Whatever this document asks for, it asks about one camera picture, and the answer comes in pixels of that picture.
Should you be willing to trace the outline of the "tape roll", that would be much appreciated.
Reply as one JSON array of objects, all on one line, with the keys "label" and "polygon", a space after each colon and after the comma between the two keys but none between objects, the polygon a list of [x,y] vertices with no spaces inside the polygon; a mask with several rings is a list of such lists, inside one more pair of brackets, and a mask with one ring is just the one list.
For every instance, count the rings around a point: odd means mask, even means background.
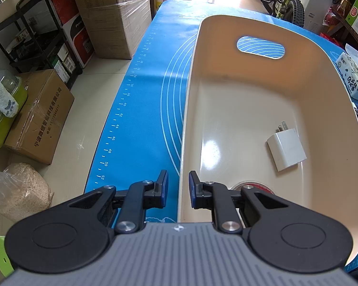
[{"label": "tape roll", "polygon": [[270,194],[274,194],[273,190],[270,189],[267,185],[262,184],[258,181],[241,181],[237,184],[234,184],[232,187],[230,187],[230,190],[241,190],[242,188],[247,188],[248,186],[252,186],[254,188],[263,190],[265,192],[268,192]]}]

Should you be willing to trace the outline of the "white charger large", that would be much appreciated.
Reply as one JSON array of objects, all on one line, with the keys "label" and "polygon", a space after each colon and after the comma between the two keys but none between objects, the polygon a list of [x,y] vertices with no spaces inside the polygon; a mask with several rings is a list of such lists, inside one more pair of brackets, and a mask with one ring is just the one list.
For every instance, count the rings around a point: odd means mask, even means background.
[{"label": "white charger large", "polygon": [[297,131],[288,128],[285,121],[277,126],[277,132],[266,142],[278,172],[307,159]]}]

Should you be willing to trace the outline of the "beige plastic storage bin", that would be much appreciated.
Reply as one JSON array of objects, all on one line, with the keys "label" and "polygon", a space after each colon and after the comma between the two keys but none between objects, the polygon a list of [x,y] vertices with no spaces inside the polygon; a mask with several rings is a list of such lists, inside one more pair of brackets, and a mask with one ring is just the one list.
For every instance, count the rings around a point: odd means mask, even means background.
[{"label": "beige plastic storage bin", "polygon": [[[267,145],[283,121],[307,159],[280,172]],[[188,175],[232,187],[258,181],[334,218],[358,255],[358,120],[335,65],[314,41],[254,19],[213,15],[198,31],[187,85],[178,220],[191,207]]]}]

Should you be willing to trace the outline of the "bag of grain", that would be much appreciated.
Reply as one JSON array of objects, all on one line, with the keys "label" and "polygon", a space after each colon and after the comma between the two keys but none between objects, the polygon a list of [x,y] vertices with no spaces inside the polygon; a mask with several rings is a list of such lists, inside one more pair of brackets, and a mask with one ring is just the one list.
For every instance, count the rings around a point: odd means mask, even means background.
[{"label": "bag of grain", "polygon": [[0,172],[0,214],[18,222],[48,209],[53,192],[27,163],[12,163]]}]

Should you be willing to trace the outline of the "floor cardboard box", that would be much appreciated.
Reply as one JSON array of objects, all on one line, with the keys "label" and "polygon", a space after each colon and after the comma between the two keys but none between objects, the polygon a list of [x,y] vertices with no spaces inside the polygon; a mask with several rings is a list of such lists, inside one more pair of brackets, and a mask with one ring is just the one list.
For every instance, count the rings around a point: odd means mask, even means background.
[{"label": "floor cardboard box", "polygon": [[39,163],[52,163],[74,96],[55,70],[21,74],[27,100],[4,147]]}]

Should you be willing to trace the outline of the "blue silicone baking mat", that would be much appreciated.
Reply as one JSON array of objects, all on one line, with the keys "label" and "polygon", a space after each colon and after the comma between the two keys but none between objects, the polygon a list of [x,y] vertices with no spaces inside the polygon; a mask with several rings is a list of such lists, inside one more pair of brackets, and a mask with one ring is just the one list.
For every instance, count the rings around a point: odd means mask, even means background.
[{"label": "blue silicone baking mat", "polygon": [[[166,2],[147,29],[106,119],[88,175],[87,190],[169,174],[167,204],[147,214],[152,222],[178,221],[185,102],[200,25],[213,15],[272,23],[316,42],[335,65],[340,47],[293,24],[231,7]],[[347,269],[358,267],[350,255]]]}]

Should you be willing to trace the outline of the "green lidded container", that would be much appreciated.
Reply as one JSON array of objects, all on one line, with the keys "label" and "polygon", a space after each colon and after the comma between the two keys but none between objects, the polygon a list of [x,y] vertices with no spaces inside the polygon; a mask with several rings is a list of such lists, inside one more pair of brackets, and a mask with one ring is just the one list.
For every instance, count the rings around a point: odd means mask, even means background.
[{"label": "green lidded container", "polygon": [[0,70],[0,148],[26,100],[27,90],[22,78]]}]

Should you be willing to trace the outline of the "tissue pack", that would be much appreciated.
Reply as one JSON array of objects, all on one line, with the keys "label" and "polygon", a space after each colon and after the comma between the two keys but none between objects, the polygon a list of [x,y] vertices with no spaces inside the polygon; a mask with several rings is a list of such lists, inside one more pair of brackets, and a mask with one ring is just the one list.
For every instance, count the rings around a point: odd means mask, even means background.
[{"label": "tissue pack", "polygon": [[358,50],[349,44],[345,45],[345,52],[341,53],[336,60],[349,94],[358,100]]}]

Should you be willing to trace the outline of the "black metal shelf rack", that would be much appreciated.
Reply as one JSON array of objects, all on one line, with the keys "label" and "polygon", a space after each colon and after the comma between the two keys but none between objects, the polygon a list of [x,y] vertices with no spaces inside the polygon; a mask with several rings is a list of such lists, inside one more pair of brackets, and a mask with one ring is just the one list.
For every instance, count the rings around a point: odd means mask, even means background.
[{"label": "black metal shelf rack", "polygon": [[68,88],[82,74],[51,0],[2,2],[0,50],[19,74],[53,69]]}]

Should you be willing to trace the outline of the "large stacked cardboard box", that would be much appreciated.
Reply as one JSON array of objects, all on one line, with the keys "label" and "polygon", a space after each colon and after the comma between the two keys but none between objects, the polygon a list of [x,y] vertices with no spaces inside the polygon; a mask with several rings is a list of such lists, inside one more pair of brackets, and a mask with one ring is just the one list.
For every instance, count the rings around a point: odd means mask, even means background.
[{"label": "large stacked cardboard box", "polygon": [[151,23],[150,0],[75,0],[95,53],[132,59]]}]

